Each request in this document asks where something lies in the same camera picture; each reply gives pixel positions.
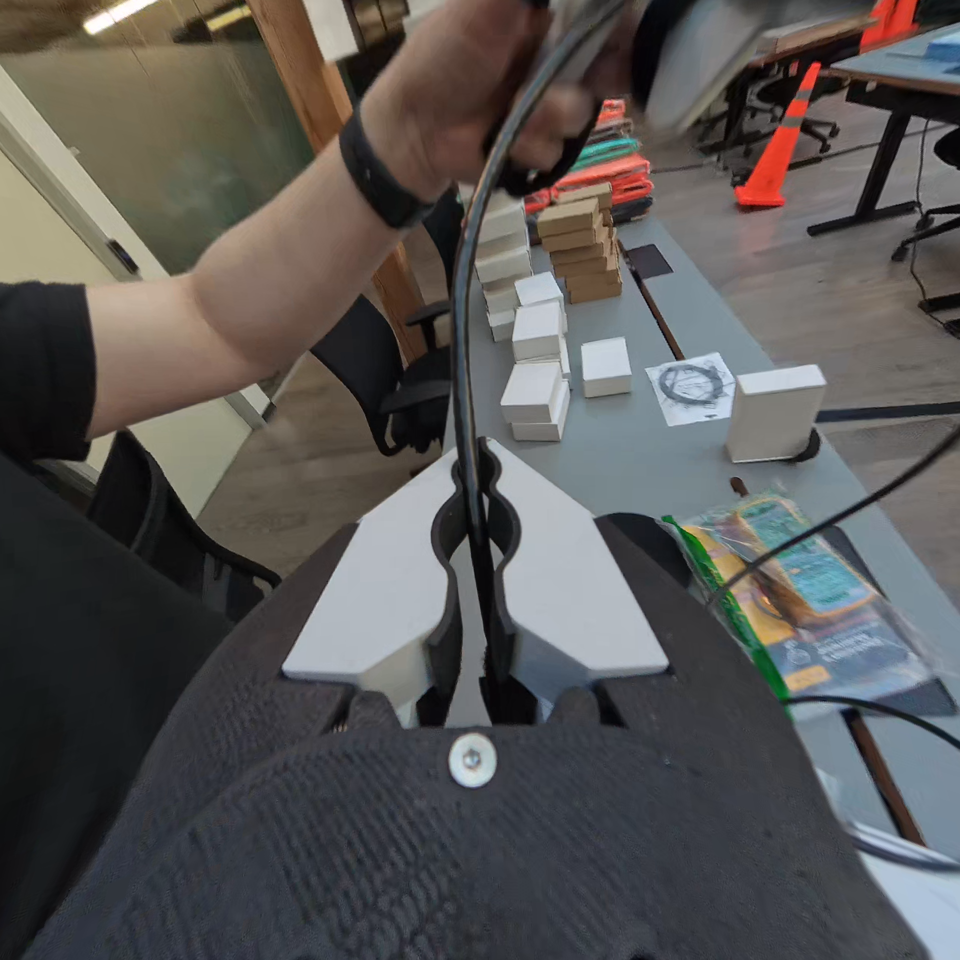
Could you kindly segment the stack of white boxes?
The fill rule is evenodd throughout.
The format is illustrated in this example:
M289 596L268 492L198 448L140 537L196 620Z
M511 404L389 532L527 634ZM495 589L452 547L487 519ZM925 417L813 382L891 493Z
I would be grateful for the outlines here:
M474 271L491 338L510 344L500 410L521 442L558 442L570 407L567 307L574 304L546 257L547 269L535 271L524 201L495 197L481 222Z

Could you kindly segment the person's left hand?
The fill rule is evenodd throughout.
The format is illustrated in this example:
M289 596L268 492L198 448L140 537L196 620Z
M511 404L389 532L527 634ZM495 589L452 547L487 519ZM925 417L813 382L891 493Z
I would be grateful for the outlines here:
M530 2L455 1L415 28L360 107L366 141L400 187L427 202L477 182L485 141L549 25L549 10Z

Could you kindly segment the person's left forearm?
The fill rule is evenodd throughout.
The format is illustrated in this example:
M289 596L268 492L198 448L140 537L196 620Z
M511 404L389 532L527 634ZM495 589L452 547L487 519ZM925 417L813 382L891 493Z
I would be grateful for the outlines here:
M294 364L372 280L398 234L337 141L186 273L88 287L93 440L222 399Z

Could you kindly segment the grey desk with black legs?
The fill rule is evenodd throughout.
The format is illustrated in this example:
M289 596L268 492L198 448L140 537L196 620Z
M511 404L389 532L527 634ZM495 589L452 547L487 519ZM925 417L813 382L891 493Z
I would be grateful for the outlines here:
M853 211L845 217L811 224L810 237L904 217L918 212L909 199L881 205L882 193L912 119L952 123L959 119L958 67L926 56L931 42L946 37L957 24L914 34L864 54L836 61L828 73L848 81L846 101L882 111L887 120Z

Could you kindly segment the white paper notice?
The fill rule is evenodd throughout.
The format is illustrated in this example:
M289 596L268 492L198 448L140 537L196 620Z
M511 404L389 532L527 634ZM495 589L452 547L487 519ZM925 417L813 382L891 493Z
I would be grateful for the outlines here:
M341 62L361 51L363 37L351 1L302 1L302 5L325 62Z

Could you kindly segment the wood-edged desk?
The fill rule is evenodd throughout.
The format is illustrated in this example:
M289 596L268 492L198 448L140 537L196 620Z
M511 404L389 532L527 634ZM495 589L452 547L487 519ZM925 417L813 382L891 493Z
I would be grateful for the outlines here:
M739 151L747 160L772 138L776 126L814 63L822 68L855 52L865 33L883 24L884 13L865 12L808 20L762 34L753 51L722 88L722 109L695 122L695 149L706 160L727 165Z

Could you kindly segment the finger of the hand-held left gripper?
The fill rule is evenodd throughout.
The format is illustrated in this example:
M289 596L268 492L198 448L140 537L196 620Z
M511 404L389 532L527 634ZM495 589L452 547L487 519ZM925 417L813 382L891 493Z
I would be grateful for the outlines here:
M646 128L677 135L756 51L769 27L765 1L684 2L658 47L646 97Z

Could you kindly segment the white cardboard mailer box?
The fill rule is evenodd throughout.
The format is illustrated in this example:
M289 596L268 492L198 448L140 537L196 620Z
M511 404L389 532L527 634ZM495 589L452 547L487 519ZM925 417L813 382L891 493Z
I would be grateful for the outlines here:
M725 443L730 462L802 463L816 457L821 438L815 423L826 390L817 365L738 375Z

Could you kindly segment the person's dark clothing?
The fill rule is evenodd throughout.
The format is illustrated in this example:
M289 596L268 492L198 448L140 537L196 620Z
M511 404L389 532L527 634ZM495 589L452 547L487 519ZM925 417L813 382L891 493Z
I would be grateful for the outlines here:
M2 284L1 361L1 952L18 958L232 624L33 474L89 452L84 287Z

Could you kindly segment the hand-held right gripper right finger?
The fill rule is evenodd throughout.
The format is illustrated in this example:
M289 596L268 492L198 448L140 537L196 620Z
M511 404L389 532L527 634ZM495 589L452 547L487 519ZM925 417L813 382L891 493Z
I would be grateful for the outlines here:
M598 520L499 441L480 439L489 579L480 687L494 724L532 724L570 689L669 660Z

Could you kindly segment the stack of orange teal bags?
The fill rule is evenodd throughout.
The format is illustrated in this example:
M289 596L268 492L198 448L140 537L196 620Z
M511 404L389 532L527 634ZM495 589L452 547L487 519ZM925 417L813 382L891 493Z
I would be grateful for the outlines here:
M650 164L634 136L624 99L607 99L571 169L552 187L526 196L529 221L547 207L573 200L573 194L597 186L609 187L609 212L614 225L642 218L653 203Z

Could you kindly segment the packaged yellow multimeter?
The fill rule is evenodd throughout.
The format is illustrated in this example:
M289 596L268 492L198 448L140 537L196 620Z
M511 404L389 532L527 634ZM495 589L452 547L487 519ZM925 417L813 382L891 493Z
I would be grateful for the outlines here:
M702 593L722 593L716 616L781 702L839 696L894 706L940 694L915 630L825 533L733 583L750 562L810 528L779 488L661 520Z

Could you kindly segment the black wristband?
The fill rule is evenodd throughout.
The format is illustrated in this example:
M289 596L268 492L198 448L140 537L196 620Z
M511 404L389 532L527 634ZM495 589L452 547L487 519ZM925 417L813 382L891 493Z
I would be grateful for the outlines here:
M343 125L338 143L346 173L387 228L403 232L426 220L436 202L419 198L390 173L367 138L358 110Z

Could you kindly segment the stack of brown boxes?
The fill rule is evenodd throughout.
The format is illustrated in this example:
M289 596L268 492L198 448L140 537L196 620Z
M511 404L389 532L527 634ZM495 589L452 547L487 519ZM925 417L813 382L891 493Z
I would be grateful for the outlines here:
M539 245L571 305L617 299L622 294L614 190L598 182L558 193L535 221Z

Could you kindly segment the black desk slot cover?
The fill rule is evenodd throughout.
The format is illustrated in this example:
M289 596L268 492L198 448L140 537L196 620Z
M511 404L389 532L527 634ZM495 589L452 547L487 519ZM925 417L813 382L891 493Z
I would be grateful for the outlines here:
M626 248L624 255L631 274L639 284L674 273L673 267L656 244Z

